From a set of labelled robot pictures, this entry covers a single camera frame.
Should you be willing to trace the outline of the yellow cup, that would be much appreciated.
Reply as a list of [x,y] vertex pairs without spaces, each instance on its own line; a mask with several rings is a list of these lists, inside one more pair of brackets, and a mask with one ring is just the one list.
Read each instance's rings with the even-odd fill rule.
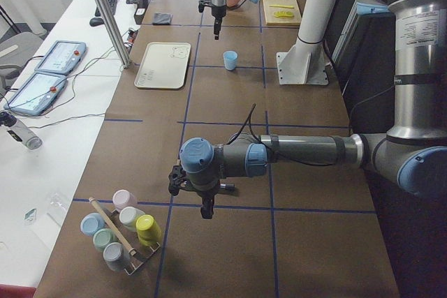
[[139,242],[146,247],[161,242],[162,232],[152,215],[144,214],[135,223]]

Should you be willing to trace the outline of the white cup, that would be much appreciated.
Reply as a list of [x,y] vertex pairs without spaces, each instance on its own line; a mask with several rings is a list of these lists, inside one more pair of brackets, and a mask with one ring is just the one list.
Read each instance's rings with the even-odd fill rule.
[[132,206],[124,207],[119,213],[120,223],[128,230],[136,232],[136,222],[145,212]]

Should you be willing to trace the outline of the pink cup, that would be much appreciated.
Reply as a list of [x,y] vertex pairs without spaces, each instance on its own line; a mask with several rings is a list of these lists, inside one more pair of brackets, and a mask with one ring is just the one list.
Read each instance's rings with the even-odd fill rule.
[[136,207],[138,201],[132,192],[121,189],[113,194],[112,203],[114,204],[115,209],[120,212],[125,207]]

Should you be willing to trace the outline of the blue cup on rack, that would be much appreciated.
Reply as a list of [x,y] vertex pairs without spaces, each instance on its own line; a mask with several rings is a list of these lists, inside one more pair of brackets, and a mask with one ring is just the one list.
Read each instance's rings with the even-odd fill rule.
[[97,212],[87,214],[80,223],[81,232],[89,237],[93,237],[97,231],[104,227],[105,221]]

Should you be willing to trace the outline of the lemon slices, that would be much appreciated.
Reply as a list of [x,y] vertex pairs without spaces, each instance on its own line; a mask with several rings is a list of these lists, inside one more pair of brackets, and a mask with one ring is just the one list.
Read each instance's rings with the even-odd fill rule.
[[291,11],[281,10],[281,11],[273,12],[273,16],[275,18],[292,18],[292,17],[294,17],[294,13]]

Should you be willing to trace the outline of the yellow plastic knife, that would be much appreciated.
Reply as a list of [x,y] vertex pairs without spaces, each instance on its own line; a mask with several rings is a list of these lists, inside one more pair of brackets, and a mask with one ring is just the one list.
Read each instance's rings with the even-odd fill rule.
[[286,4],[271,4],[271,5],[269,5],[269,7],[272,7],[272,8],[289,8],[289,9],[294,9],[295,8],[293,5],[286,5]]

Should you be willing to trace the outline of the cream bear tray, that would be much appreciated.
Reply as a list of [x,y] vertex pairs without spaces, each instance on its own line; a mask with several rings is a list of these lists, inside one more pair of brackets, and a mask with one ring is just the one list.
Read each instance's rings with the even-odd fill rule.
[[190,51],[190,43],[149,43],[134,85],[139,89],[180,89],[185,81]]

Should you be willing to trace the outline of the black box with label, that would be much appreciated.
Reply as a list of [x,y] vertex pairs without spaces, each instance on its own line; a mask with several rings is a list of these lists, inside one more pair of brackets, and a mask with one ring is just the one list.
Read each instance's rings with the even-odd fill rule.
[[133,18],[137,25],[142,24],[149,3],[150,0],[138,0],[138,2],[136,3],[137,7],[134,12]]

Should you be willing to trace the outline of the black usb hub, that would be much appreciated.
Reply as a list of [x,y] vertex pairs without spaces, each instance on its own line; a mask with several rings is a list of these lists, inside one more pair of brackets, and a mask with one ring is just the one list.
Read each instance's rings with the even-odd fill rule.
[[137,35],[138,35],[138,30],[129,29],[128,30],[127,41],[129,43],[133,43]]

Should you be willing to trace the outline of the white pillar with base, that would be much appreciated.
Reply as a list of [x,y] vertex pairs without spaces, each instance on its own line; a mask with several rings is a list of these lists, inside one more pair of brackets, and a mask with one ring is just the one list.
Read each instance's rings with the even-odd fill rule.
[[306,0],[298,37],[287,52],[277,53],[281,85],[327,85],[323,40],[336,0]]

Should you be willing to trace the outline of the black computer mouse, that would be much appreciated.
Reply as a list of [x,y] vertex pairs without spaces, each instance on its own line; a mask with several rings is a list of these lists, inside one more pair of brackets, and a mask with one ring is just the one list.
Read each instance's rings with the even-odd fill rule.
[[89,21],[89,25],[91,27],[97,27],[97,26],[100,26],[102,24],[104,24],[104,21],[103,21],[103,19],[101,17],[93,17]]

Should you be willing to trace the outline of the clear plastic bag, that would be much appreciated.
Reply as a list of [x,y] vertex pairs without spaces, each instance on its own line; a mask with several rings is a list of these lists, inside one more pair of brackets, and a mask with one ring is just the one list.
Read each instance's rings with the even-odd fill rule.
[[69,202],[61,193],[52,193],[47,199],[47,215],[61,227],[69,209]]

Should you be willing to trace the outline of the lower blue teach pendant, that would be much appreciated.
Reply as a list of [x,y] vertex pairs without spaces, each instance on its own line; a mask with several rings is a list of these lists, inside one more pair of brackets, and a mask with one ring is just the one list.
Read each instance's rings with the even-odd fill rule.
[[36,71],[5,103],[4,108],[24,116],[41,115],[64,90],[66,83],[65,75]]

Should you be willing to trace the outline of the clear water bottle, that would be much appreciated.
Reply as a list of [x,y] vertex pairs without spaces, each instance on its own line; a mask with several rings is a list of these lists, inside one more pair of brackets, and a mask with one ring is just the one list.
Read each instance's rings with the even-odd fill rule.
[[39,136],[8,112],[1,112],[1,125],[7,128],[8,133],[14,140],[23,144],[27,149],[35,150],[43,144]]

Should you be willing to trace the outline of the aluminium frame post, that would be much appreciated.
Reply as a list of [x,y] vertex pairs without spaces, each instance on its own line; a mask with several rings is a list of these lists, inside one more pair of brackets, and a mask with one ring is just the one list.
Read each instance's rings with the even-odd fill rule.
[[110,9],[108,0],[95,0],[100,14],[104,20],[106,31],[112,41],[112,45],[117,52],[123,68],[128,68],[131,64],[129,53],[125,47],[122,36],[119,32],[112,10]]

